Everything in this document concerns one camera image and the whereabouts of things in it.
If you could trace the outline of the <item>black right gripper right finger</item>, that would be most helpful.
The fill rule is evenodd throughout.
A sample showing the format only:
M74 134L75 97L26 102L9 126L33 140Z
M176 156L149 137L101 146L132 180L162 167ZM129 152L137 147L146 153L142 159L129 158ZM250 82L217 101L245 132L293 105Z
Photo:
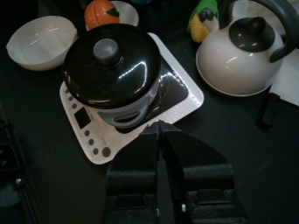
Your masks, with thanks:
M166 122L160 140L174 224L245 224L225 157Z

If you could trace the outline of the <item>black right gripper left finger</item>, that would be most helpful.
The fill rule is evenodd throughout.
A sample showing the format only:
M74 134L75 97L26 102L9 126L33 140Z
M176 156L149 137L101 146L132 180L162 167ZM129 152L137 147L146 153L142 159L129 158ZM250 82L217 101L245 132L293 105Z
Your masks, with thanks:
M158 123L146 126L106 169L102 224L156 224Z

